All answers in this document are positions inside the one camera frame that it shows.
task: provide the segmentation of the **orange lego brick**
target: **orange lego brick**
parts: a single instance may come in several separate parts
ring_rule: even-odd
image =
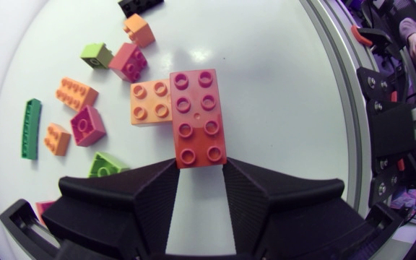
[[[80,111],[86,105],[94,105],[98,94],[92,87],[64,77],[56,91],[56,98],[75,111]]]
[[[131,84],[131,124],[172,120],[169,79]]]
[[[123,30],[129,35],[129,39],[141,48],[155,41],[150,26],[138,14],[133,14],[124,21]]]
[[[64,156],[66,148],[69,146],[70,136],[71,134],[69,134],[62,126],[50,123],[48,132],[44,138],[44,145],[54,155]]]

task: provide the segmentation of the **lego duplo brick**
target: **lego duplo brick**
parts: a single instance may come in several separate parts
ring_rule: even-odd
[[[170,91],[178,167],[226,163],[216,71],[205,69],[171,73]]]
[[[103,177],[129,170],[128,165],[122,163],[107,152],[96,152],[92,161],[89,177]]]
[[[28,100],[22,129],[22,158],[37,160],[38,129],[40,123],[41,102],[35,98]]]
[[[131,84],[131,124],[172,120],[169,79]]]
[[[93,69],[108,69],[113,54],[105,43],[91,43],[84,47],[80,58]]]
[[[133,14],[124,21],[123,30],[128,34],[129,39],[141,48],[144,48],[155,41],[155,37],[149,24],[138,14]]]
[[[141,14],[160,3],[163,3],[163,0],[121,0],[118,5],[128,18],[133,14]]]
[[[80,111],[85,105],[94,105],[98,92],[93,88],[68,77],[61,80],[56,91],[56,97],[75,111]]]
[[[121,79],[135,82],[141,77],[141,70],[147,66],[147,60],[136,44],[123,43],[108,67]]]
[[[44,145],[53,153],[53,155],[64,156],[66,149],[69,146],[70,136],[71,134],[69,134],[62,126],[50,123],[44,138]]]
[[[70,124],[75,143],[81,147],[94,144],[106,134],[98,110],[90,105],[86,105],[78,112],[70,120]]]

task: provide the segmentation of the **white table surface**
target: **white table surface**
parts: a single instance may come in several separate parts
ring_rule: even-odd
[[[299,1],[167,0],[142,16],[157,39],[142,49],[149,64],[142,81],[216,69],[228,156],[292,176],[347,182],[337,84]],[[59,178],[87,177],[96,151],[109,152],[131,168],[174,157],[170,124],[132,126],[129,83],[112,71],[93,70],[79,58],[88,43],[105,42],[115,53],[128,42],[123,20],[114,1],[50,1],[23,35],[0,94],[0,212],[19,198],[32,205],[57,199]],[[0,33],[10,30],[2,29]],[[107,136],[91,147],[77,147],[71,140],[66,156],[55,157],[42,140],[50,122],[70,129],[74,111],[54,97],[64,76],[100,93],[95,107]],[[20,157],[30,98],[43,104],[38,161]],[[15,257],[27,258],[10,237],[8,241]],[[8,259],[10,253],[0,239],[0,256]],[[167,253],[235,253],[221,166],[181,171]]]

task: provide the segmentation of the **green lego brick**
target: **green lego brick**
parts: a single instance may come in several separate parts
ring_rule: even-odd
[[[35,98],[27,101],[22,130],[22,158],[37,160],[38,127],[40,125],[41,102]]]
[[[128,165],[106,152],[96,152],[89,177],[103,177],[129,170]]]
[[[105,43],[91,43],[84,47],[80,56],[93,69],[108,69],[108,64],[113,59]]]

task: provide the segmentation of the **black mount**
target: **black mount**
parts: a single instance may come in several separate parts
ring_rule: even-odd
[[[136,260],[368,259],[402,221],[384,204],[364,220],[341,200],[341,180],[306,180],[231,158],[222,171],[232,256],[165,254],[179,177],[174,159],[107,177],[61,178],[62,197],[42,215],[48,231],[23,199],[0,219],[35,259]]]

